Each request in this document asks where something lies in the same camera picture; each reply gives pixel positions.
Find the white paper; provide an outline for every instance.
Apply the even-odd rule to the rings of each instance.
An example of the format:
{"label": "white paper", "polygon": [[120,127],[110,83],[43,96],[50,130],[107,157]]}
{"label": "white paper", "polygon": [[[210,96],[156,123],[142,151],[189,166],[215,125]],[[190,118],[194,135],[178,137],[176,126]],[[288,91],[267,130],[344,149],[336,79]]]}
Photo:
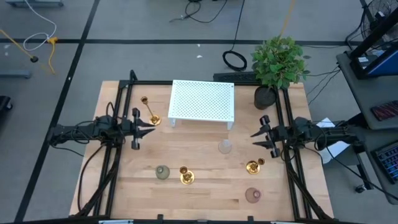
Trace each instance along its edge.
{"label": "white paper", "polygon": [[[317,126],[321,127],[321,128],[335,127],[335,125],[329,120],[329,118],[323,119],[322,121],[320,121],[317,124]],[[338,154],[343,152],[348,146],[349,146],[349,144],[342,142],[342,141],[338,141],[338,142],[334,143],[333,145],[328,146],[328,149],[329,149],[330,153],[333,155],[333,157],[336,157]],[[330,153],[328,152],[328,150],[326,148],[324,148],[323,150],[321,150],[319,152],[319,154],[321,154],[321,156],[322,156],[324,164],[331,161],[332,157],[330,156]]]}

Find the gray carpet floor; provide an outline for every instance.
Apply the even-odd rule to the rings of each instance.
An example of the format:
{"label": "gray carpet floor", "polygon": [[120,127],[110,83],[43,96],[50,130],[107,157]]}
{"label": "gray carpet floor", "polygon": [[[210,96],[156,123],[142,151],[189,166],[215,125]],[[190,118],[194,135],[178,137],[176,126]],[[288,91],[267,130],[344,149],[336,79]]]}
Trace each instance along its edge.
{"label": "gray carpet floor", "polygon": [[[57,23],[58,38],[79,39],[93,2],[68,0],[64,1],[63,8],[37,8],[37,12]],[[186,0],[101,0],[88,38],[233,39],[241,0],[228,1],[219,17],[209,24],[192,20],[169,22],[183,14],[186,3]],[[203,0],[197,18],[212,18],[222,4],[223,1]],[[289,4],[290,0],[246,1],[238,39],[264,40],[278,35]],[[300,0],[296,2],[285,35],[296,40],[343,41],[358,26],[361,10],[359,0]],[[0,29],[23,39],[36,32],[51,33],[52,25],[29,9],[13,8],[1,1]],[[10,96],[14,102],[14,109],[0,129],[0,223],[12,222],[15,218],[77,46],[57,44],[53,58],[57,74],[51,75],[39,64],[30,63],[15,45],[0,44],[1,70],[26,69],[33,74],[28,80],[0,79],[0,95]],[[250,58],[254,47],[237,45],[235,51]],[[230,44],[86,44],[59,123],[75,124],[91,119],[101,82],[127,79],[130,69],[140,80],[212,80],[214,73],[231,71],[221,58],[230,48]],[[303,50],[311,56],[307,68],[317,74],[332,71],[336,67],[336,55],[348,48],[304,47]],[[50,52],[51,46],[45,44],[34,55],[46,64]],[[305,91],[309,92],[321,79],[308,78]],[[308,100],[319,90],[320,87],[308,95]],[[310,112],[313,120],[348,119],[359,113],[343,74],[331,80],[310,105]],[[66,145],[84,152],[83,146]],[[66,217],[80,166],[80,157],[50,149],[25,220]],[[324,170],[336,218],[362,223],[396,223],[396,207],[388,204],[383,194],[375,190],[356,194],[353,189],[361,181],[334,162]],[[372,181],[377,183],[374,174],[371,175]]]}

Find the black plant pot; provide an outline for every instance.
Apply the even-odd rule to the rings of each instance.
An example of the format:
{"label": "black plant pot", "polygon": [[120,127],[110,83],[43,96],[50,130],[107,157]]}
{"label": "black plant pot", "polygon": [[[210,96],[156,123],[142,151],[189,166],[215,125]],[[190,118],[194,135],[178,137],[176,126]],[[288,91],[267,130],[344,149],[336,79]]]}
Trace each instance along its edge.
{"label": "black plant pot", "polygon": [[260,86],[254,92],[254,106],[259,110],[264,110],[273,105],[276,101],[276,92],[268,86]]}

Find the wooden tabletop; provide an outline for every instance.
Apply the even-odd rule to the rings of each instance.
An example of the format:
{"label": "wooden tabletop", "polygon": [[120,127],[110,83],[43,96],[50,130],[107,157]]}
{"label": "wooden tabletop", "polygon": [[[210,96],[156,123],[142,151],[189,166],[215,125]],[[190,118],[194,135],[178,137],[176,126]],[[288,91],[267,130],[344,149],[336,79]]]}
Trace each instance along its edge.
{"label": "wooden tabletop", "polygon": [[[116,98],[117,87],[118,82],[103,82],[95,116],[105,114],[106,104]],[[171,89],[171,85],[133,86],[130,108],[138,108],[141,119],[148,122],[149,111],[140,101],[142,96],[146,96],[151,110],[162,118],[162,123],[141,140],[138,151],[131,149],[132,137],[126,138],[111,217],[156,219],[158,214],[163,214],[165,219],[174,220],[247,220],[248,216],[254,216],[255,220],[294,220],[284,162],[280,157],[271,158],[267,149],[252,144],[264,141],[264,136],[250,138],[259,130],[259,118],[264,114],[271,119],[272,127],[278,125],[276,107],[257,110],[253,105],[256,86],[235,86],[235,122],[231,131],[227,131],[225,123],[206,121],[177,120],[172,128],[167,118]],[[280,95],[285,112],[282,92]],[[294,117],[310,119],[302,83],[291,85],[289,95]],[[218,150],[218,144],[224,139],[232,142],[229,154]],[[95,141],[87,145],[83,164],[99,145]],[[86,168],[82,205],[98,186],[104,152],[101,150]],[[333,216],[319,156],[309,150],[302,150],[301,154],[309,192],[321,208]],[[259,158],[266,161],[260,173],[249,174],[246,163]],[[157,179],[155,167],[158,165],[170,168],[168,179]],[[181,166],[188,167],[195,174],[193,184],[181,183]],[[262,192],[258,203],[246,200],[245,191],[250,187]],[[77,212],[76,193],[77,186],[71,214]],[[105,201],[101,213],[104,213]],[[298,201],[304,217],[301,196],[298,196]]]}

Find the potted plant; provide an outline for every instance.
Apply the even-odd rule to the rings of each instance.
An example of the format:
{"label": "potted plant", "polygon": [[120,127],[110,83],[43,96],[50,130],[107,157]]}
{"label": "potted plant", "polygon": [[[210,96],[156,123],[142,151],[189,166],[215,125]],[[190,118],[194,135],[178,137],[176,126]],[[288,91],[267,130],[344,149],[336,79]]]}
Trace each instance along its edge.
{"label": "potted plant", "polygon": [[280,88],[288,89],[290,82],[298,83],[300,76],[306,79],[301,46],[295,44],[292,38],[274,37],[256,47],[252,54],[252,69],[261,86],[254,93],[254,106],[264,110],[276,101],[276,93]]}

